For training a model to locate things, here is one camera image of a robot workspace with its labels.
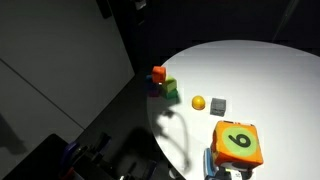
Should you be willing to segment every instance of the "white round table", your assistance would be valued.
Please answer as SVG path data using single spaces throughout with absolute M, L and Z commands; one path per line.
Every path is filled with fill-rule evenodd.
M 217 121 L 254 124 L 264 164 L 251 179 L 319 179 L 320 58 L 255 41 L 218 41 L 186 49 L 163 64 L 178 82 L 178 100 L 148 98 L 160 148 L 187 180 L 203 175 L 203 153 Z M 206 108 L 191 100 L 201 95 Z M 227 100 L 224 117 L 210 115 L 212 98 Z

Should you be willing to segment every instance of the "gray cube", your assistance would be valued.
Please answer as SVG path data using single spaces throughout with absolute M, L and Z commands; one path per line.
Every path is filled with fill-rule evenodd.
M 227 102 L 225 99 L 212 98 L 210 114 L 223 117 L 226 112 L 226 104 Z

